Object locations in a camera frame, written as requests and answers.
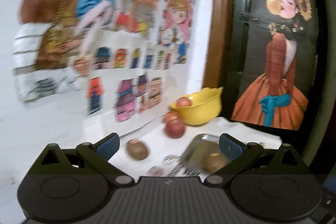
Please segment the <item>brown kiwi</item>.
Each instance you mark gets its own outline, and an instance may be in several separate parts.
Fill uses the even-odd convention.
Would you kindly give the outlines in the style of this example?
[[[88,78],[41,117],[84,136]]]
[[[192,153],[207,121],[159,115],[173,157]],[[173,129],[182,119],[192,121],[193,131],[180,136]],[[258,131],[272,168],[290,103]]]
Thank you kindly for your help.
[[[231,161],[221,153],[212,153],[203,158],[202,169],[205,173],[215,173]]]
[[[149,156],[149,151],[146,145],[140,140],[131,139],[126,144],[127,154],[134,160],[141,161]]]

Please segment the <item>metal tray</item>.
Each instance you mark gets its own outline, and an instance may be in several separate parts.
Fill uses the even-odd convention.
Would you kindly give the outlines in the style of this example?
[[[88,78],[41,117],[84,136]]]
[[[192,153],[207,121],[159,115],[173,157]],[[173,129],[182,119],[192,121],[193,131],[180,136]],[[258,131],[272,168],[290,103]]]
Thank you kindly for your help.
[[[183,152],[181,163],[197,173],[212,174],[205,173],[202,169],[203,158],[212,153],[223,154],[219,148],[219,137],[210,134],[198,134]]]

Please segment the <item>yellow flower-shaped bowl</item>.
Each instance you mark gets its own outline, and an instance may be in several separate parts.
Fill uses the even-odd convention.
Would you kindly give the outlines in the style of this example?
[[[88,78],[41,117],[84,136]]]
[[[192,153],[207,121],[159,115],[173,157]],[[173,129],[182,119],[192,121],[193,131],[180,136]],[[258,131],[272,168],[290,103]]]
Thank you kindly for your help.
[[[203,88],[199,92],[184,95],[190,100],[191,106],[177,106],[177,102],[169,105],[170,110],[176,111],[183,116],[185,124],[199,126],[216,118],[222,110],[223,87]]]

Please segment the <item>apple inside yellow bowl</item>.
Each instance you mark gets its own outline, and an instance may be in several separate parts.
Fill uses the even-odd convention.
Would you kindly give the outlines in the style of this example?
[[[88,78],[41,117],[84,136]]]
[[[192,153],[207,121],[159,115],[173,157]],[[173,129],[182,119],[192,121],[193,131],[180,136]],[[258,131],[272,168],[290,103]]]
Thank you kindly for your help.
[[[192,102],[187,97],[181,97],[176,101],[176,106],[177,106],[177,108],[189,107],[189,106],[192,106]]]

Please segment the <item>white printed table cloth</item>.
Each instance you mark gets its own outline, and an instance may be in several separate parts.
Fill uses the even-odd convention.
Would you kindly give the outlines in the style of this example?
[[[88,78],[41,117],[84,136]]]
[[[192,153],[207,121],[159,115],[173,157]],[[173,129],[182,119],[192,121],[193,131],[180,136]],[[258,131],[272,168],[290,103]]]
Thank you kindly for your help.
[[[183,152],[199,134],[220,136],[228,133],[243,143],[263,143],[265,148],[278,149],[282,144],[280,137],[267,134],[240,123],[230,122],[223,117],[215,118],[203,126],[187,126],[185,134],[179,139],[172,139],[164,133],[161,118],[148,125],[120,137],[120,149],[109,160],[113,166],[138,180],[141,176],[150,176],[162,171],[162,176],[170,176],[177,169],[175,176],[194,176],[195,172],[178,166]],[[130,139],[141,141],[149,150],[149,156],[141,161],[132,159],[126,152],[126,143]]]

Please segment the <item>red apple back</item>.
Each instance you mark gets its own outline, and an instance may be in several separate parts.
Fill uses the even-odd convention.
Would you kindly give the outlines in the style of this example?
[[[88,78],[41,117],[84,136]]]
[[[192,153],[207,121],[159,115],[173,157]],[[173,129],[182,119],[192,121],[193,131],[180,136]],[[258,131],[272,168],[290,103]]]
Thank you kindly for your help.
[[[176,111],[169,111],[167,112],[164,117],[163,117],[163,122],[164,123],[167,123],[169,121],[174,121],[174,120],[177,120],[177,119],[180,119],[180,115],[178,112]]]

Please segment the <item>brown wooden door frame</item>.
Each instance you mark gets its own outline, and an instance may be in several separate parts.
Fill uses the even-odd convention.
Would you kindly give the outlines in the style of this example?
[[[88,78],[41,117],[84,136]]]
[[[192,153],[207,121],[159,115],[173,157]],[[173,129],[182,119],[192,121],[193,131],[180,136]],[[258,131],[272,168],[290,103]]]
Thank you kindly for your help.
[[[224,83],[233,9],[234,0],[213,0],[210,37],[203,76],[204,88],[217,88]]]

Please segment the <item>bubblegum girl poster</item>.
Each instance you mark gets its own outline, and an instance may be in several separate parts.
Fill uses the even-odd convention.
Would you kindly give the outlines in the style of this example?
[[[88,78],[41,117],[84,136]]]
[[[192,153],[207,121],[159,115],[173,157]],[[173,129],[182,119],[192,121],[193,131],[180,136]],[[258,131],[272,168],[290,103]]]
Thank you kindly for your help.
[[[251,0],[248,36],[232,120],[297,130],[317,61],[315,0]]]

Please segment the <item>houses drawing paper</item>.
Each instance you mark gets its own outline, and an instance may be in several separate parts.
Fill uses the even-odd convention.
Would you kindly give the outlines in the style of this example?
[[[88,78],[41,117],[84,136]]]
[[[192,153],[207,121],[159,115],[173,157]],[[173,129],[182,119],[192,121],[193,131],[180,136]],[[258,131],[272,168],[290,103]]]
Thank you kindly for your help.
[[[89,57],[84,131],[122,136],[161,117],[186,87],[188,65],[177,46],[101,30]]]

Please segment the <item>girl with teddy drawing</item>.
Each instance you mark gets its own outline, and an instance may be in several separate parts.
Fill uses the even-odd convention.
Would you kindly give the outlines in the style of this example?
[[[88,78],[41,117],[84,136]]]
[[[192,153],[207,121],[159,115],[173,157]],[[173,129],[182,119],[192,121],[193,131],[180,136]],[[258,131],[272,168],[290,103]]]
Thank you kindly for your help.
[[[160,44],[175,51],[175,64],[185,64],[195,0],[164,0]]]

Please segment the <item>red apple front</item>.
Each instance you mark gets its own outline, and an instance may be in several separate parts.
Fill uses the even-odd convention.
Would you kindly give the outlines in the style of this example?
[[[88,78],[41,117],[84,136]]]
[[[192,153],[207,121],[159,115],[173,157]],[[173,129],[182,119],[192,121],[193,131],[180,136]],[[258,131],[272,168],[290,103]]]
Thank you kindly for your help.
[[[165,133],[168,137],[179,139],[185,134],[185,124],[181,120],[171,120],[165,124]]]

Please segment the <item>red apple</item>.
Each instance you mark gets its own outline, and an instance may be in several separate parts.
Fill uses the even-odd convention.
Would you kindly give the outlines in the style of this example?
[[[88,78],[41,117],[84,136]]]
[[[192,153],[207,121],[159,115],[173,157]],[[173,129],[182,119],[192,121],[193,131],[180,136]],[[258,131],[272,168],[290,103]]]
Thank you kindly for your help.
[[[174,120],[177,120],[177,119],[180,119],[180,115],[178,112],[176,111],[169,111],[167,112],[164,117],[163,117],[163,122],[164,123],[167,123],[169,121],[174,121]]]
[[[181,120],[171,120],[165,124],[165,133],[168,137],[179,139],[185,134],[185,124]]]

